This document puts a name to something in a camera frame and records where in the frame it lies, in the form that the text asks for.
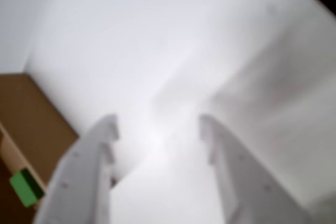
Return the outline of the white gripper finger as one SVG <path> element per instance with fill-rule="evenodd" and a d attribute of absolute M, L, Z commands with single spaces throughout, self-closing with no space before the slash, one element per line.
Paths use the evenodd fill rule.
<path fill-rule="evenodd" d="M 110 223 L 117 140 L 115 115 L 81 136 L 59 160 L 34 223 Z"/>
<path fill-rule="evenodd" d="M 226 223 L 311 223 L 308 213 L 223 124 L 199 118 Z"/>

